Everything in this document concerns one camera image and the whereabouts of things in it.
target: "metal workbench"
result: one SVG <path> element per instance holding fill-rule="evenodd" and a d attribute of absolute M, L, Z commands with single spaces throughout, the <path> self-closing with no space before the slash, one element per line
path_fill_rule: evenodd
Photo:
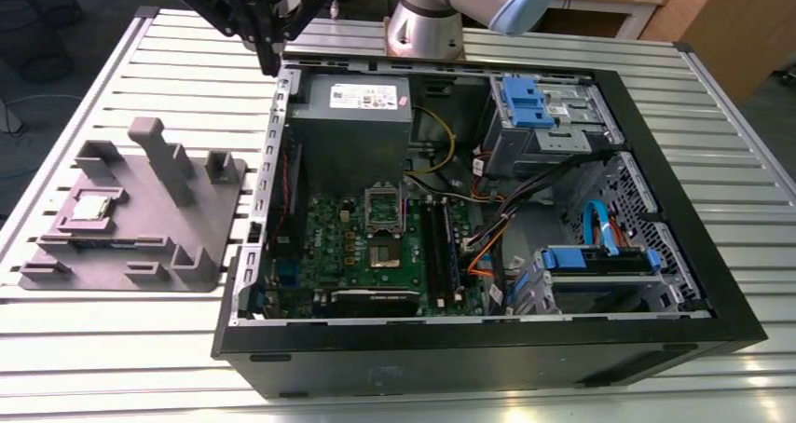
<path fill-rule="evenodd" d="M 126 127 L 136 116 L 161 116 L 168 141 L 190 153 L 224 148 L 258 165 L 274 84 L 256 56 L 193 12 L 150 16 L 134 19 L 0 231 L 0 419 L 796 419 L 796 189 L 699 60 L 663 43 L 465 35 L 471 60 L 596 67 L 623 76 L 770 334 L 743 352 L 691 362 L 630 388 L 269 403 L 209 355 L 222 284 L 212 293 L 23 290 L 17 271 L 79 175 L 71 161 L 86 139 L 134 152 Z M 383 45 L 381 24 L 317 20 L 290 48 L 379 55 Z M 250 199 L 242 195 L 241 213 Z M 233 239 L 245 235 L 240 221 Z"/>

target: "ram slot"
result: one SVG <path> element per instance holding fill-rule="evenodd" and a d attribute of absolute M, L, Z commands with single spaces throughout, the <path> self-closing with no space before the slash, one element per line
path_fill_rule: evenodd
<path fill-rule="evenodd" d="M 444 257 L 444 276 L 445 276 L 445 297 L 451 303 L 461 302 L 461 280 L 460 280 L 460 254 L 457 253 L 457 241 L 453 231 L 453 222 L 451 220 L 451 208 L 448 202 L 439 204 L 439 214 L 443 217 L 444 234 L 441 235 L 440 245 Z"/>
<path fill-rule="evenodd" d="M 444 307 L 444 301 L 440 302 L 440 291 L 443 288 L 440 279 L 440 252 L 437 251 L 437 233 L 435 232 L 435 205 L 431 202 L 424 203 L 421 208 L 421 230 L 425 255 L 425 288 L 428 294 L 428 303 L 431 307 Z"/>

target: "white label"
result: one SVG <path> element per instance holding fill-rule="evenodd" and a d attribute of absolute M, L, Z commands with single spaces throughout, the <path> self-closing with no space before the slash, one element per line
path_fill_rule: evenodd
<path fill-rule="evenodd" d="M 564 106 L 548 106 L 548 112 L 560 116 L 570 116 L 571 111 Z"/>
<path fill-rule="evenodd" d="M 493 286 L 489 287 L 489 296 L 496 300 L 496 302 L 503 304 L 503 291 L 495 283 Z"/>
<path fill-rule="evenodd" d="M 387 85 L 333 86 L 332 108 L 344 109 L 399 109 L 399 88 Z"/>
<path fill-rule="evenodd" d="M 473 174 L 484 176 L 484 161 L 481 159 L 473 161 Z"/>

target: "3d-printed holder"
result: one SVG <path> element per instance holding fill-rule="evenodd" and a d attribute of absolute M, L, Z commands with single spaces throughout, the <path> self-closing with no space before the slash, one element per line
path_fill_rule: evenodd
<path fill-rule="evenodd" d="M 148 156 L 89 141 L 83 170 L 42 248 L 21 269 L 29 290 L 212 291 L 221 276 L 246 164 L 225 151 L 189 157 L 164 123 L 129 129 Z"/>

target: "robotic arm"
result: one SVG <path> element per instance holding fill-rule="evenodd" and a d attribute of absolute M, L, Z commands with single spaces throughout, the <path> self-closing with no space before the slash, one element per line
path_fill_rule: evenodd
<path fill-rule="evenodd" d="M 241 36 L 258 53 L 262 73 L 277 75 L 285 41 L 293 41 L 329 0 L 182 0 L 226 36 Z"/>
<path fill-rule="evenodd" d="M 389 22 L 392 55 L 451 60 L 461 55 L 461 14 L 501 34 L 527 32 L 552 0 L 401 0 Z M 300 36 L 329 0 L 184 0 L 226 36 L 238 34 L 258 53 L 262 73 L 277 75 L 285 41 Z"/>

